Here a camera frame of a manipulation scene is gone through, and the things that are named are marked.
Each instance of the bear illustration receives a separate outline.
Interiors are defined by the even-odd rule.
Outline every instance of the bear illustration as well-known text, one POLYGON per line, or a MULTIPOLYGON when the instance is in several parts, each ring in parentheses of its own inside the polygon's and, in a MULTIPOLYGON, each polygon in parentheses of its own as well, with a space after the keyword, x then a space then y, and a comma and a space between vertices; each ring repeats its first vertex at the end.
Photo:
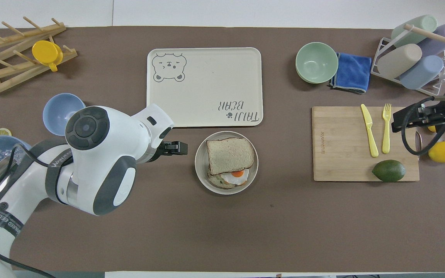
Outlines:
POLYGON ((181 82, 185 79, 183 70, 187 65, 187 59, 183 54, 175 55, 174 53, 166 53, 162 56, 156 54, 152 59, 154 66, 154 80, 161 82, 164 79, 174 79, 181 82))

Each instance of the brown table mat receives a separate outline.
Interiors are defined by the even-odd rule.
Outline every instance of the brown table mat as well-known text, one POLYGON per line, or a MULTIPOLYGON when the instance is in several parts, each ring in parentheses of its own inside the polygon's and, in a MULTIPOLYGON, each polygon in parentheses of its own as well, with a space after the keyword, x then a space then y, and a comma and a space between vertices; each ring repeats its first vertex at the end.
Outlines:
POLYGON ((30 144, 52 136, 42 109, 58 93, 129 115, 143 109, 146 57, 156 48, 257 48, 264 118, 251 128, 171 131, 166 139, 189 144, 189 155, 140 165, 131 195, 108 215, 44 200, 15 240, 12 259, 52 271, 445 271, 445 164, 423 157, 420 181, 410 183, 313 178, 313 106, 407 106, 425 95, 376 76, 365 95, 308 84, 295 72, 295 54, 319 41, 373 58, 390 32, 91 27, 55 36, 79 56, 0 93, 0 127, 30 144), (233 196, 209 192, 194 169, 201 141, 222 130, 249 138, 260 162, 252 185, 233 196))

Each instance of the white plate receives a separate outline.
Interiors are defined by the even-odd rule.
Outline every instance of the white plate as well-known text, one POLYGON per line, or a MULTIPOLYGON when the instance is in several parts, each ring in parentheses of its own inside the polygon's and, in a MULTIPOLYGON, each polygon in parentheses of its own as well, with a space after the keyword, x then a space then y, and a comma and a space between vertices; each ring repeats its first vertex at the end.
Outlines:
POLYGON ((255 160, 254 160, 254 164, 252 165, 252 167, 249 168, 250 172, 248 174, 247 182, 244 185, 237 186, 237 187, 231 188, 231 189, 217 188, 214 185, 212 185, 212 183, 209 182, 209 178, 207 177, 207 171, 209 169, 209 154, 207 153, 206 141, 207 140, 222 140, 222 139, 226 139, 226 138, 230 138, 230 137, 245 138, 248 140, 247 137, 244 137, 242 134, 237 133, 237 132, 233 132, 233 131, 216 132, 215 134, 210 135, 209 137, 205 138, 205 140, 202 141, 202 143, 200 144, 200 146, 197 149, 197 153, 195 154, 195 171, 197 172, 198 179, 201 181, 201 183, 205 187, 207 187, 208 190, 218 193, 218 194, 222 194, 222 195, 236 194, 238 192, 245 190, 245 188, 247 188, 254 180, 254 178, 256 176, 256 172, 258 170, 258 155, 256 154, 256 150, 255 150, 255 147, 253 146, 252 142, 250 142, 250 140, 248 140, 250 142, 250 144, 252 144, 252 148, 253 148, 254 154, 255 154, 255 160))
POLYGON ((175 127, 254 126, 263 118, 262 58, 253 47, 154 49, 147 105, 175 127))

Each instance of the green bowl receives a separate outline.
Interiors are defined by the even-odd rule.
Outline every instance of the green bowl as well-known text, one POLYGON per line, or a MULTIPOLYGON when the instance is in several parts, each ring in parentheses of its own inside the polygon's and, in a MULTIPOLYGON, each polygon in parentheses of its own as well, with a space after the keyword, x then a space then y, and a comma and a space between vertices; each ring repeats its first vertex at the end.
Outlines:
POLYGON ((295 61, 298 75, 308 83, 319 84, 330 80, 338 70, 338 57, 334 49, 323 42, 305 44, 295 61))

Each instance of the cable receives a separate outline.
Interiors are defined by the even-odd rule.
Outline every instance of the cable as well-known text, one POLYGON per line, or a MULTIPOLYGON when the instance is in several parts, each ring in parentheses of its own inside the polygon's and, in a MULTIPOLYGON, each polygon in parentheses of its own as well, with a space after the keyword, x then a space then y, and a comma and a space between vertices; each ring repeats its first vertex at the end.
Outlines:
POLYGON ((31 267, 31 266, 27 266, 26 264, 19 263, 19 262, 17 262, 17 261, 14 261, 14 260, 12 260, 12 259, 10 259, 10 258, 7 258, 7 257, 1 255, 1 254, 0 254, 0 260, 2 260, 2 261, 5 262, 5 263, 12 264, 12 265, 14 265, 14 266, 16 266, 16 267, 18 267, 18 268, 25 269, 25 270, 28 270, 28 271, 32 271, 32 272, 41 274, 41 275, 44 276, 44 277, 48 277, 48 278, 56 278, 55 276, 53 276, 53 275, 51 275, 51 274, 49 274, 49 273, 47 273, 47 272, 44 272, 44 271, 42 271, 42 270, 33 268, 33 267, 31 267))
MULTIPOLYGON (((39 165, 42 165, 44 167, 48 166, 48 164, 46 164, 46 163, 42 162, 41 160, 39 160, 33 153, 31 153, 25 146, 23 146, 23 144, 20 144, 20 143, 16 144, 16 145, 14 145, 14 147, 11 150, 11 154, 9 156, 9 162, 8 162, 7 168, 5 170, 5 173, 0 178, 0 183, 1 183, 2 179, 5 178, 5 176, 9 173, 9 171, 11 169, 11 166, 12 166, 13 160, 14 160, 15 151, 16 151, 17 148, 21 148, 23 151, 25 151, 26 155, 28 155, 28 157, 30 157, 34 162, 37 162, 39 165)), ((68 164, 71 164, 72 162, 73 162, 73 159, 70 159, 67 162, 65 162, 63 165, 68 165, 68 164)), ((34 273, 40 274, 40 275, 42 275, 44 277, 56 278, 55 276, 53 276, 53 275, 51 275, 51 274, 49 274, 47 272, 44 272, 42 270, 33 268, 31 266, 27 266, 26 264, 22 264, 22 263, 19 263, 17 261, 14 261, 14 260, 11 260, 10 258, 7 258, 7 257, 5 257, 5 256, 3 256, 1 254, 0 254, 0 260, 2 260, 3 262, 6 262, 8 264, 12 264, 12 265, 14 265, 14 266, 16 266, 18 268, 25 269, 25 270, 32 271, 34 273)))
POLYGON ((39 165, 42 165, 44 167, 49 166, 49 164, 42 162, 41 160, 39 160, 33 153, 31 153, 25 146, 23 146, 23 144, 16 144, 15 147, 20 147, 23 151, 25 151, 25 153, 28 155, 28 157, 30 157, 34 162, 39 163, 39 165))
MULTIPOLYGON (((41 160, 39 160, 33 153, 31 153, 25 146, 23 146, 23 144, 21 144, 21 143, 17 143, 17 144, 15 144, 14 147, 11 149, 11 154, 10 154, 10 156, 9 156, 9 162, 8 162, 8 165, 7 165, 7 169, 6 169, 5 173, 1 176, 1 178, 0 178, 0 183, 2 182, 2 179, 5 178, 5 176, 7 176, 7 174, 9 173, 9 171, 10 171, 10 169, 11 169, 11 166, 12 166, 12 164, 13 164, 13 160, 14 160, 15 151, 16 151, 17 148, 21 148, 21 149, 25 152, 25 154, 26 154, 28 157, 30 157, 31 160, 33 160, 34 162, 37 162, 37 164, 39 164, 39 165, 41 165, 41 166, 44 166, 44 167, 48 167, 48 166, 49 166, 49 164, 44 163, 44 162, 42 162, 41 160)), ((72 159, 69 160, 69 161, 67 161, 67 162, 65 162, 63 165, 64 165, 64 166, 65 166, 65 165, 68 165, 68 164, 70 164, 71 162, 73 162, 72 159)))
POLYGON ((432 140, 430 141, 430 143, 425 146, 425 148, 422 148, 419 151, 415 151, 413 150, 409 145, 408 142, 406 141, 406 125, 408 125, 408 118, 411 116, 411 114, 413 114, 413 112, 415 112, 416 109, 418 109, 418 106, 424 104, 425 102, 428 102, 430 100, 434 100, 434 97, 427 97, 423 100, 420 100, 419 102, 413 104, 413 106, 409 109, 409 111, 406 113, 406 115, 403 118, 403 125, 401 126, 401 139, 403 141, 404 146, 406 147, 406 149, 414 155, 424 155, 427 154, 429 152, 429 150, 437 143, 437 141, 440 139, 440 137, 442 137, 442 135, 445 132, 445 123, 440 127, 440 129, 438 130, 437 134, 434 136, 434 138, 432 138, 432 140))
POLYGON ((14 260, 12 260, 12 259, 10 259, 10 258, 7 258, 7 257, 1 255, 1 254, 0 254, 0 260, 2 260, 2 261, 5 262, 5 263, 12 264, 12 265, 14 265, 14 266, 16 266, 16 267, 18 267, 18 268, 21 268, 21 269, 25 269, 25 270, 28 270, 28 271, 32 271, 32 272, 38 273, 38 274, 40 274, 40 275, 42 275, 42 276, 44 276, 44 277, 48 277, 48 278, 56 278, 55 276, 53 276, 53 275, 51 275, 51 274, 49 274, 49 273, 47 273, 47 272, 44 272, 44 271, 42 271, 42 270, 39 270, 39 269, 30 267, 30 266, 27 266, 26 264, 19 263, 19 262, 17 262, 17 261, 14 261, 14 260))

